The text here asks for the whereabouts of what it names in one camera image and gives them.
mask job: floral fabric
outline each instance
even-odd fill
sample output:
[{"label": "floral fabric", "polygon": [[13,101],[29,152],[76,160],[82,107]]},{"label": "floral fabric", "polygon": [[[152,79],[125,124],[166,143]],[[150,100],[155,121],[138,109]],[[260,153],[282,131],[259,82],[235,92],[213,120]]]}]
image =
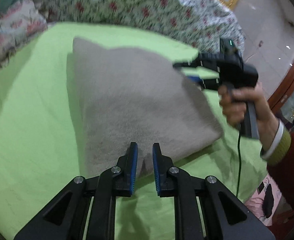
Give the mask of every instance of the floral fabric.
[{"label": "floral fabric", "polygon": [[217,0],[43,0],[49,21],[116,24],[150,30],[218,52],[219,38],[231,38],[244,50],[236,17]]},{"label": "floral fabric", "polygon": [[18,48],[45,29],[47,22],[32,0],[18,1],[5,14],[0,13],[0,68]]}]

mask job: hand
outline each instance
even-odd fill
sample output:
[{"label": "hand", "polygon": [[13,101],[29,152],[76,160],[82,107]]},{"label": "hand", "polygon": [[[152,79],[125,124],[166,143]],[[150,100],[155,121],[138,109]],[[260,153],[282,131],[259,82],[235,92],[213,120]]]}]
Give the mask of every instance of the hand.
[{"label": "hand", "polygon": [[[246,104],[232,103],[232,98],[227,92],[226,86],[221,86],[218,89],[218,94],[222,96],[219,104],[223,108],[223,115],[226,116],[227,123],[235,127],[244,120]],[[255,88],[234,89],[231,94],[234,100],[254,102],[260,141],[263,149],[267,151],[274,140],[279,121],[269,109],[261,83],[257,83]]]}]

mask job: triangular cutout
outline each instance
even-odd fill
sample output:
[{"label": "triangular cutout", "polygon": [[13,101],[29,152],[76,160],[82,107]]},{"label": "triangular cutout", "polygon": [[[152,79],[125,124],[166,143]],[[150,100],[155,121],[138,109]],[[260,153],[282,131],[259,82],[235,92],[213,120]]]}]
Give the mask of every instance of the triangular cutout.
[{"label": "triangular cutout", "polygon": [[218,196],[230,225],[235,225],[247,219],[246,214],[224,192],[219,192]]},{"label": "triangular cutout", "polygon": [[60,226],[64,220],[72,192],[67,192],[48,212],[44,219],[50,223]]}]

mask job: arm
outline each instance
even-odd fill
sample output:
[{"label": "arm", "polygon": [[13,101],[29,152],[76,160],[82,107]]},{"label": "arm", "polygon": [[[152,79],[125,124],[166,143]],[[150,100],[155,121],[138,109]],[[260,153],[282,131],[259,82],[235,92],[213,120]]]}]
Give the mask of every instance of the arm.
[{"label": "arm", "polygon": [[257,125],[262,143],[262,158],[268,163],[268,172],[279,186],[287,202],[294,209],[294,138],[291,138],[284,125],[274,116],[264,97],[260,85],[253,88],[233,90],[230,95],[222,86],[220,105],[231,126],[244,119],[246,105],[233,103],[233,100],[253,101],[255,103]]}]

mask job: silver bolt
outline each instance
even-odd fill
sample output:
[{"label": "silver bolt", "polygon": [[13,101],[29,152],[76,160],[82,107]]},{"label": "silver bolt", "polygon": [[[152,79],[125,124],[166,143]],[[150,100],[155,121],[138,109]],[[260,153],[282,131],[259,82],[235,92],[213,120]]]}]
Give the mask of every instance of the silver bolt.
[{"label": "silver bolt", "polygon": [[169,168],[169,171],[171,172],[171,173],[178,173],[179,172],[179,169],[177,168],[177,167],[170,167]]},{"label": "silver bolt", "polygon": [[84,181],[84,178],[82,176],[77,176],[74,178],[74,183],[80,184]]},{"label": "silver bolt", "polygon": [[208,177],[207,177],[207,181],[208,181],[209,183],[216,183],[217,179],[216,179],[215,176],[208,176]]},{"label": "silver bolt", "polygon": [[112,172],[112,173],[118,173],[118,172],[120,172],[120,171],[121,171],[121,168],[118,167],[118,166],[114,166],[114,167],[111,168],[111,172]]}]

